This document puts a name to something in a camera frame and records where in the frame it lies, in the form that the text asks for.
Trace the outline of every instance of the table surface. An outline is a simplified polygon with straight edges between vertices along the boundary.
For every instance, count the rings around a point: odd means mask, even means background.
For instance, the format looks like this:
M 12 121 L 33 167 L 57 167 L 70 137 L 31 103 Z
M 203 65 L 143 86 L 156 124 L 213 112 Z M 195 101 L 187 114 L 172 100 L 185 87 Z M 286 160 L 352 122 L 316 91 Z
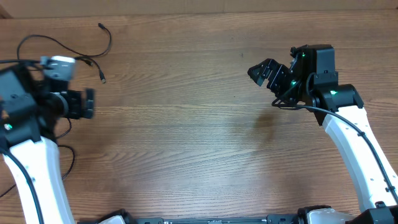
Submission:
M 49 35 L 98 58 L 79 63 L 71 89 L 96 90 L 96 114 L 60 140 L 77 151 L 65 179 L 73 216 L 119 208 L 134 217 L 243 217 L 327 204 L 358 214 L 336 146 L 308 111 L 271 107 L 246 75 L 266 58 L 289 63 L 291 46 L 332 44 L 340 83 L 362 96 L 373 131 L 398 170 L 398 11 L 268 12 L 0 20 L 0 59 L 28 34 Z M 73 55 L 32 39 L 22 58 Z M 57 133 L 67 128 L 60 120 Z M 62 170 L 72 159 L 60 148 Z M 0 163 L 0 191 L 13 184 Z M 17 190 L 0 222 L 22 223 Z

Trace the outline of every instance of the wooden table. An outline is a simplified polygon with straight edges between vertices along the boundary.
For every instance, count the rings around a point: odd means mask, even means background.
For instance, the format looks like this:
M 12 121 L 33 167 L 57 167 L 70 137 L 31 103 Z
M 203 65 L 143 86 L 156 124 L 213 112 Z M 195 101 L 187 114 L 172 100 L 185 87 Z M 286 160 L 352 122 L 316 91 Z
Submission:
M 77 151 L 64 181 L 73 216 L 119 208 L 134 217 L 242 217 L 317 204 L 358 214 L 338 150 L 314 115 L 271 108 L 274 95 L 246 75 L 266 58 L 289 63 L 291 46 L 332 44 L 340 83 L 361 94 L 373 131 L 398 170 L 398 11 L 270 12 L 0 20 L 0 59 L 28 34 L 93 54 L 71 89 L 96 89 L 96 116 L 60 140 Z M 23 58 L 73 55 L 32 39 Z M 66 128 L 61 120 L 57 133 Z M 61 150 L 62 170 L 71 156 Z M 13 184 L 0 163 L 0 191 Z M 24 222 L 16 190 L 0 222 Z

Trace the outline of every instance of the wood grain surface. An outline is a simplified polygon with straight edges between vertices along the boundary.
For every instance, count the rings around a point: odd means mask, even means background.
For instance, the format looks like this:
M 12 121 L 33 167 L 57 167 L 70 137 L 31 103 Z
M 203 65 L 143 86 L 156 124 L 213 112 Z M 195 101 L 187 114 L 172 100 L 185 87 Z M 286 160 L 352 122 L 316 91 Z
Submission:
M 395 9 L 398 0 L 0 0 L 7 18 Z
M 64 184 L 76 220 L 119 208 L 134 217 L 243 217 L 327 204 L 358 214 L 339 152 L 314 115 L 271 108 L 274 95 L 246 75 L 291 46 L 332 44 L 340 83 L 362 96 L 373 131 L 398 170 L 398 11 L 268 12 L 1 20 L 0 59 L 28 34 L 93 54 L 114 37 L 98 71 L 79 63 L 71 89 L 96 90 L 94 119 L 60 140 L 77 151 Z M 22 58 L 73 55 L 45 39 Z M 67 128 L 60 120 L 57 133 Z M 62 170 L 71 155 L 60 149 Z M 0 162 L 0 189 L 13 184 Z M 23 223 L 16 190 L 0 223 Z

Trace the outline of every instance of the black cable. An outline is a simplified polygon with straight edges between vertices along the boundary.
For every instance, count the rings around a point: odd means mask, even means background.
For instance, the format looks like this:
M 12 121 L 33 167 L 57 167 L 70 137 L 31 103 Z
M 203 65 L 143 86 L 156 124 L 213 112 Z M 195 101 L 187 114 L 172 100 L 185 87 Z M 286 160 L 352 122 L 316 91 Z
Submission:
M 101 79 L 101 82 L 102 83 L 106 83 L 105 75 L 102 72 L 102 69 L 101 69 L 100 65 L 98 65 L 98 63 L 94 59 L 92 59 L 90 57 L 86 57 L 86 56 L 78 56 L 78 57 L 75 57 L 74 59 L 75 60 L 81 60 L 81 61 L 85 62 L 89 66 L 93 66 L 92 64 L 95 64 L 95 66 L 97 66 L 97 68 L 98 68 L 99 78 Z
M 111 45 L 112 45 L 112 34 L 111 34 L 111 32 L 110 32 L 107 28 L 105 28 L 105 26 L 102 25 L 101 23 L 98 24 L 98 27 L 101 28 L 101 29 L 103 29 L 103 30 L 105 30 L 105 31 L 109 34 L 109 43 L 108 43 L 108 47 L 106 48 L 105 51 L 101 52 L 100 54 L 94 54 L 94 55 L 82 54 L 82 53 L 77 52 L 76 50 L 73 50 L 73 49 L 71 49 L 71 48 L 69 48 L 69 47 L 63 45 L 61 42 L 57 41 L 56 39 L 54 39 L 54 38 L 52 38 L 52 37 L 49 37 L 49 36 L 46 36 L 46 35 L 31 34 L 31 35 L 28 35 L 27 37 L 23 38 L 23 40 L 19 43 L 19 45 L 18 45 L 18 47 L 17 47 L 17 58 L 19 59 L 19 51 L 20 51 L 20 49 L 21 49 L 22 44 L 23 44 L 25 41 L 27 41 L 28 39 L 33 38 L 33 37 L 42 37 L 42 38 L 50 39 L 50 40 L 56 42 L 57 44 L 61 45 L 63 48 L 65 48 L 65 49 L 67 49 L 67 50 L 69 50 L 69 51 L 71 51 L 71 52 L 73 52 L 73 53 L 75 53 L 75 54 L 84 56 L 84 57 L 99 57 L 99 56 L 103 56 L 103 55 L 105 55 L 106 53 L 108 53 L 109 50 L 111 49 Z
M 75 60 L 82 60 L 82 61 L 84 61 L 86 64 L 88 64 L 89 66 L 92 66 L 92 63 L 95 64 L 95 65 L 97 66 L 97 68 L 98 68 L 98 71 L 99 71 L 99 78 L 101 79 L 101 82 L 102 82 L 102 83 L 106 83 L 105 75 L 104 75 L 104 73 L 103 73 L 103 71 L 102 71 L 100 65 L 98 65 L 98 63 L 97 63 L 94 59 L 92 59 L 92 58 L 93 58 L 93 57 L 104 56 L 104 55 L 106 55 L 106 54 L 111 50 L 111 46 L 112 46 L 112 34 L 111 34 L 111 31 L 109 31 L 102 23 L 98 23 L 98 27 L 101 28 L 101 29 L 103 29 L 103 30 L 105 30 L 105 31 L 109 34 L 109 43 L 108 43 L 108 46 L 107 46 L 107 48 L 105 49 L 105 51 L 101 52 L 100 54 L 94 54 L 94 55 L 82 54 L 82 53 L 77 52 L 76 50 L 73 50 L 73 49 L 71 49 L 71 48 L 69 48 L 69 47 L 63 45 L 61 42 L 57 41 L 56 39 L 54 39 L 54 38 L 52 38 L 52 37 L 49 37 L 49 36 L 46 36 L 46 35 L 32 34 L 32 35 L 28 35 L 27 37 L 23 38 L 23 40 L 19 43 L 19 45 L 18 45 L 18 47 L 17 47 L 17 58 L 19 59 L 19 52 L 20 52 L 20 49 L 21 49 L 21 47 L 22 47 L 22 44 L 23 44 L 25 41 L 27 41 L 28 39 L 33 38 L 33 37 L 42 37 L 42 38 L 46 38 L 46 39 L 49 39 L 49 40 L 52 40 L 52 41 L 56 42 L 57 44 L 59 44 L 59 45 L 62 46 L 63 48 L 65 48 L 65 49 L 67 49 L 67 50 L 69 50 L 69 51 L 71 51 L 71 52 L 73 52 L 73 53 L 75 53 L 75 54 L 80 55 L 80 56 L 78 56 L 78 57 L 75 57 Z
M 29 60 L 29 59 L 10 59 L 10 60 L 0 60 L 0 63 L 40 63 L 38 60 Z
M 71 162 L 71 164 L 70 164 L 70 167 L 69 167 L 68 171 L 67 171 L 67 172 L 63 175 L 63 177 L 62 177 L 62 180 L 63 180 L 63 179 L 65 179 L 65 178 L 67 178 L 67 176 L 69 175 L 70 171 L 72 171 L 73 165 L 74 165 L 74 163 L 75 163 L 76 154 L 75 154 L 74 148 L 72 148 L 71 146 L 67 146 L 67 145 L 58 145 L 58 147 L 65 147 L 65 148 L 68 148 L 68 149 L 72 152 L 72 155 L 73 155 L 73 157 L 72 157 L 72 162 Z
M 307 80 L 305 81 L 305 93 L 306 93 L 308 96 L 310 96 L 310 88 L 309 88 L 310 79 L 311 79 L 311 77 L 314 76 L 314 74 L 315 74 L 315 72 L 311 73 L 311 74 L 307 77 Z
M 65 131 L 64 133 L 62 133 L 61 135 L 55 137 L 56 139 L 59 139 L 59 138 L 62 138 L 62 137 L 64 137 L 64 136 L 66 136 L 66 135 L 70 132 L 70 130 L 72 130 L 72 122 L 70 121 L 69 118 L 67 118 L 67 120 L 68 120 L 68 122 L 69 122 L 69 128 L 68 128 L 68 130 Z
M 360 130 L 360 129 L 359 129 L 355 124 L 353 124 L 351 121 L 347 120 L 346 118 L 344 118 L 344 117 L 342 117 L 341 115 L 338 115 L 338 114 L 336 114 L 336 113 L 334 113 L 334 112 L 332 112 L 332 111 L 328 111 L 328 110 L 325 110 L 325 109 L 322 109 L 322 108 L 317 108 L 317 107 L 315 107 L 315 106 L 293 105 L 293 104 L 284 104 L 284 105 L 283 105 L 283 104 L 281 104 L 281 102 L 283 101 L 284 96 L 286 96 L 290 91 L 292 91 L 292 90 L 293 90 L 297 85 L 299 85 L 299 84 L 300 84 L 300 82 L 297 82 L 296 84 L 294 84 L 294 85 L 293 85 L 292 87 L 290 87 L 290 89 L 288 89 L 282 96 L 280 96 L 280 97 L 278 97 L 276 100 L 274 100 L 274 101 L 272 102 L 271 105 L 272 105 L 272 106 L 276 106 L 276 107 L 278 107 L 278 108 L 280 108 L 280 109 L 287 109 L 287 110 L 291 110 L 291 109 L 296 109 L 296 110 L 299 110 L 299 109 L 308 109 L 308 110 L 313 110 L 313 111 L 317 111 L 317 112 L 321 112 L 321 113 L 325 113 L 325 114 L 330 114 L 330 115 L 335 116 L 335 117 L 337 117 L 338 119 L 342 120 L 343 122 L 345 122 L 345 123 L 348 124 L 349 126 L 351 126 L 356 132 L 358 132 L 358 136 L 361 136 L 361 137 L 364 139 L 364 141 L 366 142 L 366 144 L 369 146 L 369 148 L 370 148 L 370 150 L 371 150 L 371 152 L 372 152 L 372 154 L 373 154 L 373 156 L 374 156 L 374 159 L 376 160 L 377 165 L 379 166 L 379 169 L 380 169 L 380 171 L 381 171 L 381 174 L 382 174 L 384 180 L 385 180 L 386 183 L 387 183 L 387 188 L 388 188 L 388 189 L 386 189 L 386 190 L 388 190 L 388 192 L 391 192 L 392 197 L 394 198 L 394 200 L 395 200 L 396 203 L 398 204 L 398 195 L 397 195 L 396 189 L 395 189 L 395 187 L 391 184 L 391 181 L 390 181 L 390 179 L 388 178 L 387 172 L 386 172 L 386 170 L 385 170 L 385 168 L 384 168 L 384 166 L 383 166 L 383 164 L 382 164 L 382 162 L 381 162 L 381 160 L 380 160 L 380 157 L 379 157 L 379 155 L 377 154 L 376 149 L 374 148 L 372 142 L 371 142 L 371 141 L 368 139 L 368 137 L 366 136 L 366 133 L 365 133 L 365 132 L 363 132 L 362 130 Z
M 19 162 L 19 160 L 17 158 L 15 158 L 14 155 L 12 155 L 12 153 L 10 151 L 7 151 L 7 150 L 3 149 L 2 147 L 0 147 L 0 153 L 8 156 L 8 158 L 10 158 L 15 163 L 15 165 L 17 165 L 18 168 L 21 170 L 22 174 L 24 175 L 24 177 L 26 179 L 27 185 L 29 186 L 30 192 L 32 193 L 32 197 L 33 197 L 33 201 L 35 203 L 37 218 L 39 219 L 39 223 L 44 224 L 44 218 L 43 218 L 42 209 L 40 207 L 39 198 L 37 197 L 37 193 L 36 193 L 35 187 L 33 185 L 33 181 L 30 178 L 29 174 L 27 173 L 25 167 Z
M 67 178 L 67 176 L 69 175 L 70 171 L 72 171 L 73 165 L 75 163 L 75 158 L 76 158 L 76 154 L 75 154 L 75 150 L 74 148 L 72 148 L 71 146 L 67 146 L 67 145 L 59 145 L 58 147 L 65 147 L 68 148 L 71 152 L 72 152 L 72 163 L 70 164 L 70 167 L 68 169 L 68 171 L 63 175 L 62 180 Z M 8 190 L 6 190 L 3 194 L 0 195 L 0 198 L 2 198 L 3 196 L 5 196 L 6 194 L 8 194 L 8 192 L 10 192 L 14 187 L 17 187 L 16 184 L 14 184 L 12 187 L 10 187 Z

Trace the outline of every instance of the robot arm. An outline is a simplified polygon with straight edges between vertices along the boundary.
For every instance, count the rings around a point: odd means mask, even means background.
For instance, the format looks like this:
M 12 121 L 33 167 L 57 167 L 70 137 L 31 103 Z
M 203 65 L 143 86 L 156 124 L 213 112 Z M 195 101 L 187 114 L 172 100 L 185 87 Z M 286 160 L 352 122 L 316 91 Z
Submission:
M 68 89 L 75 59 L 55 56 L 40 63 L 45 68 L 41 82 L 32 79 L 24 63 L 0 71 L 0 147 L 22 164 L 33 183 L 32 190 L 21 168 L 4 155 L 27 224 L 75 223 L 63 187 L 54 126 L 61 117 L 92 118 L 94 92 L 87 89 L 83 103 L 79 91 Z
M 248 75 L 259 86 L 268 79 L 267 88 L 277 97 L 273 106 L 308 109 L 332 138 L 354 182 L 363 213 L 351 223 L 364 223 L 364 220 L 383 223 L 380 217 L 393 220 L 398 203 L 397 175 L 372 133 L 358 92 L 353 85 L 338 84 L 334 48 L 304 45 L 292 47 L 290 55 L 294 58 L 290 68 L 267 59 L 251 67 Z M 317 216 L 328 216 L 322 211 L 305 212 L 305 223 L 311 223 L 310 217 L 313 217 L 312 223 L 344 223 L 347 220 L 318 219 Z

